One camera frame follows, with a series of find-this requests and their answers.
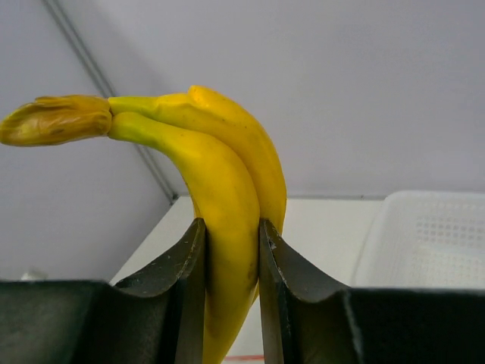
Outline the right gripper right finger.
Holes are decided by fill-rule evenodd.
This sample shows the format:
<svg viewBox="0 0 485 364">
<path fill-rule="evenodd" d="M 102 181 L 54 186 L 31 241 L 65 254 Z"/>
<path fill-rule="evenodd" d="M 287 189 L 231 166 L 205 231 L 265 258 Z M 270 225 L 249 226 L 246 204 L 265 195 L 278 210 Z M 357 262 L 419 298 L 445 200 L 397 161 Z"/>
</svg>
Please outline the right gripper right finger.
<svg viewBox="0 0 485 364">
<path fill-rule="evenodd" d="M 259 224 L 267 363 L 482 363 L 482 290 L 349 287 Z"/>
</svg>

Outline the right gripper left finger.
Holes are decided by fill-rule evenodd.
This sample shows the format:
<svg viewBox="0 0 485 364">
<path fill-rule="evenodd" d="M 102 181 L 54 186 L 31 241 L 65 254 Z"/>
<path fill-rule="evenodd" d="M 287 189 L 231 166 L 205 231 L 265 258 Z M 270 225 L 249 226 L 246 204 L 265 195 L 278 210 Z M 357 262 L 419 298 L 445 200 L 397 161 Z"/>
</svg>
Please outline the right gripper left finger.
<svg viewBox="0 0 485 364">
<path fill-rule="evenodd" d="M 205 224 L 116 284 L 3 281 L 3 363 L 200 363 Z"/>
</svg>

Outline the yellow fake banana bunch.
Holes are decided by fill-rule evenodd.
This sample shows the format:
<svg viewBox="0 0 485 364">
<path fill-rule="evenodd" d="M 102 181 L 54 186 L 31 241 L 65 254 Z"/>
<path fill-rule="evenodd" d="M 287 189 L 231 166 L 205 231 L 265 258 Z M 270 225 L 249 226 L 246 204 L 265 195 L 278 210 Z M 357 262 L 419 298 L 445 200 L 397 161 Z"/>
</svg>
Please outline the yellow fake banana bunch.
<svg viewBox="0 0 485 364">
<path fill-rule="evenodd" d="M 206 87 L 162 96 L 42 96 L 1 122 L 1 142 L 51 146 L 109 137 L 156 149 L 177 167 L 205 221 L 202 360 L 222 362 L 258 295 L 258 225 L 286 214 L 279 156 L 241 105 Z"/>
</svg>

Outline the clear zip bag orange seal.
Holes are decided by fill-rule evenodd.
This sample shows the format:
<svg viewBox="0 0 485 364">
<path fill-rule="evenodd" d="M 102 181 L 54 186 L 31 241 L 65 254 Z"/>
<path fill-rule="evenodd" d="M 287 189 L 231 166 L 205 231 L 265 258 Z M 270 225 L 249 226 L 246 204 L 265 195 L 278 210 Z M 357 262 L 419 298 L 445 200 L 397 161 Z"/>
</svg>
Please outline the clear zip bag orange seal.
<svg viewBox="0 0 485 364">
<path fill-rule="evenodd" d="M 264 364 L 264 356 L 262 354 L 249 355 L 235 355 L 226 356 L 222 362 L 223 364 Z"/>
</svg>

